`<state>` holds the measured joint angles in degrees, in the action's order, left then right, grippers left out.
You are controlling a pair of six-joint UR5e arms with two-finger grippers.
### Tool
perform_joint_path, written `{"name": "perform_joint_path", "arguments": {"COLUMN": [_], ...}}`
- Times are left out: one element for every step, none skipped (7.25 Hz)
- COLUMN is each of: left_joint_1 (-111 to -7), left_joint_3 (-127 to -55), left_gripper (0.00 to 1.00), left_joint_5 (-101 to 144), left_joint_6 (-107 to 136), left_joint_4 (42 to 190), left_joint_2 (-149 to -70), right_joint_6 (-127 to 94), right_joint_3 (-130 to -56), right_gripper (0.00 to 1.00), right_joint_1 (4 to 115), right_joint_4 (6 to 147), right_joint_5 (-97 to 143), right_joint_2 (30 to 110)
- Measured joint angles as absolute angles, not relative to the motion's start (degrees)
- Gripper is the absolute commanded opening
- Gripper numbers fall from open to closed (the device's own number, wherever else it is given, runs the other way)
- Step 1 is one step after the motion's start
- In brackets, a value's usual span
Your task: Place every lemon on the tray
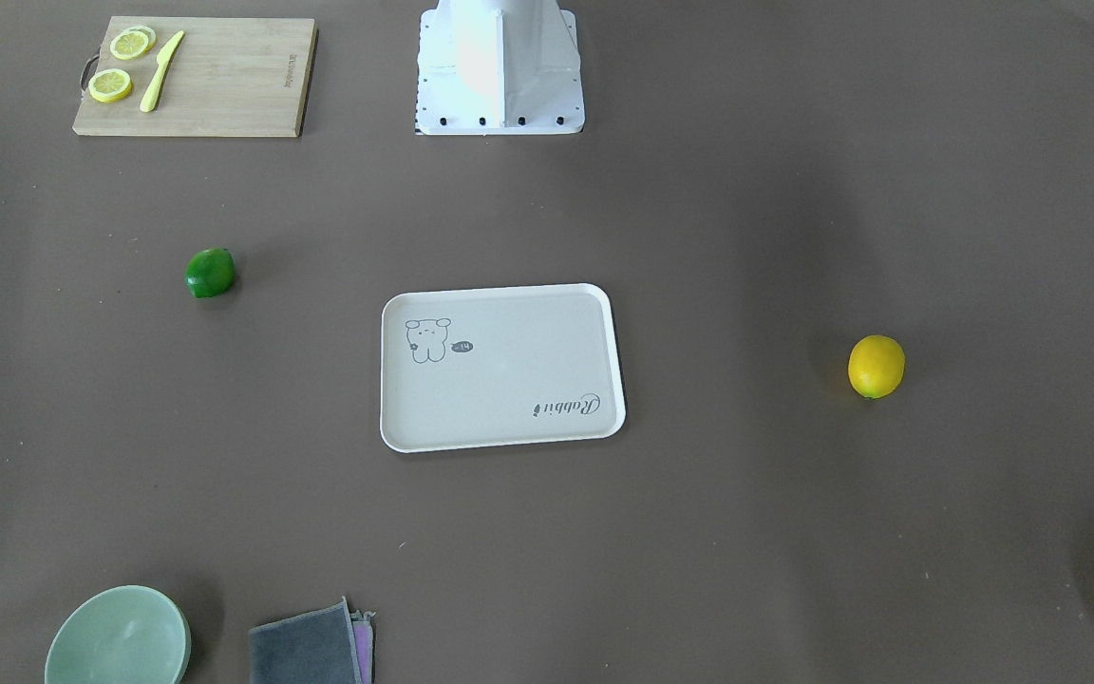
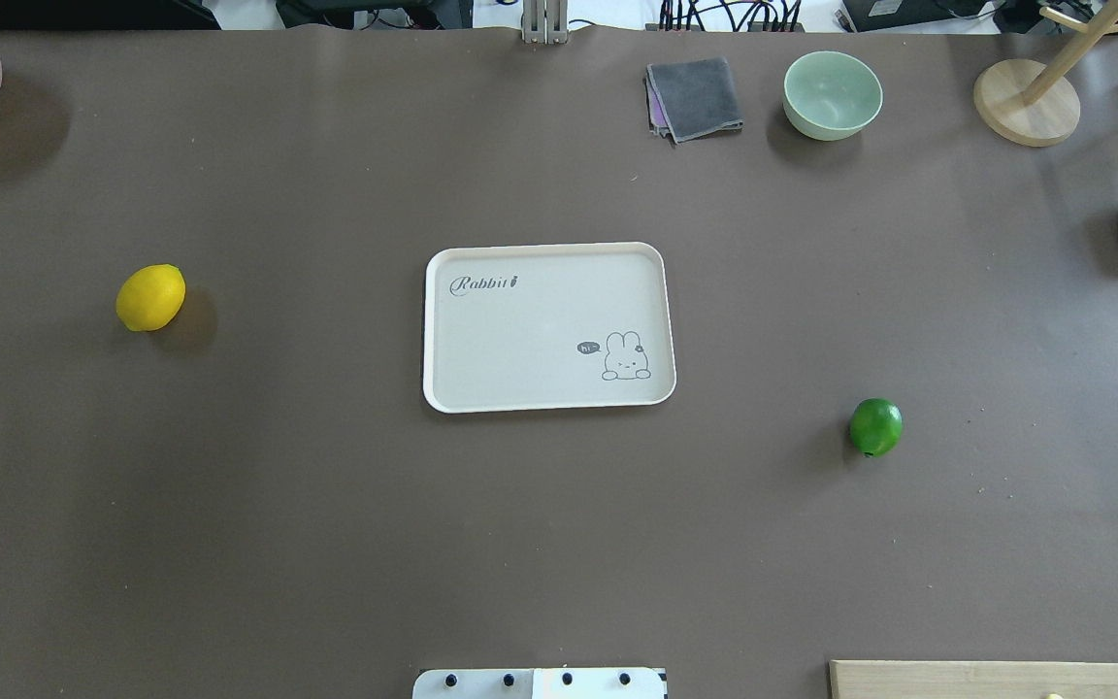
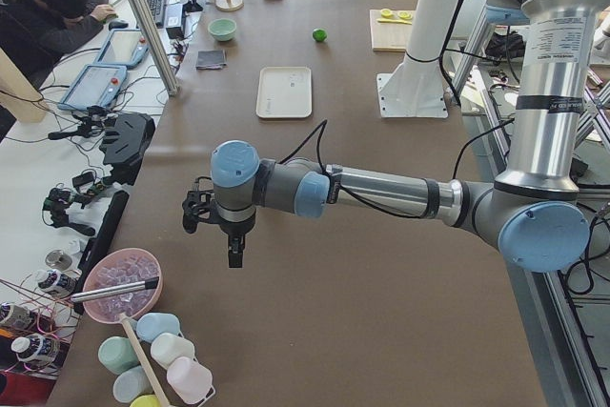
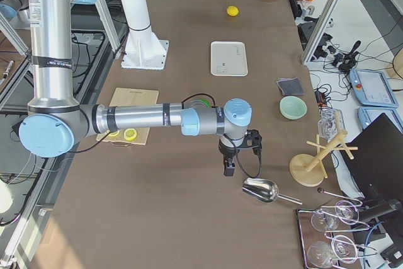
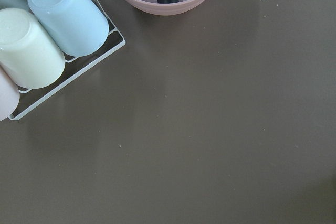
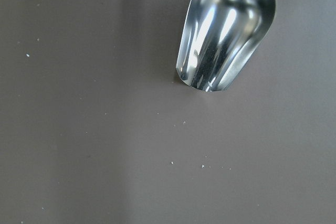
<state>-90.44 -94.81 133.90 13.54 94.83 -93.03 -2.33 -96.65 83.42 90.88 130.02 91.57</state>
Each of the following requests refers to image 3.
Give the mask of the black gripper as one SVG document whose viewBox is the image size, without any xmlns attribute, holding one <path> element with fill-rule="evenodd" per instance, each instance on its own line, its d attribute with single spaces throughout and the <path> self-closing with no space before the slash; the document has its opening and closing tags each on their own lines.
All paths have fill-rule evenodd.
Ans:
<svg viewBox="0 0 610 407">
<path fill-rule="evenodd" d="M 246 234 L 254 228 L 256 208 L 242 210 L 217 207 L 221 230 L 228 235 L 228 264 L 230 268 L 242 268 L 246 248 Z"/>
</svg>

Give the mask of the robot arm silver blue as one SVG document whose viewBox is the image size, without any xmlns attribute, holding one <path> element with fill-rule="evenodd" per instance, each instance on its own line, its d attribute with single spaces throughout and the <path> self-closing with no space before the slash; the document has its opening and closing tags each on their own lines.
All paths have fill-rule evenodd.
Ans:
<svg viewBox="0 0 610 407">
<path fill-rule="evenodd" d="M 530 23 L 506 169 L 491 183 L 440 183 L 339 165 L 262 159 L 243 141 L 211 157 L 211 223 L 228 237 L 233 268 L 243 262 L 256 210 L 318 217 L 349 202 L 406 219 L 438 219 L 476 234 L 523 269 L 546 273 L 576 262 L 591 229 L 570 178 L 598 15 L 609 0 L 487 0 Z"/>
</svg>

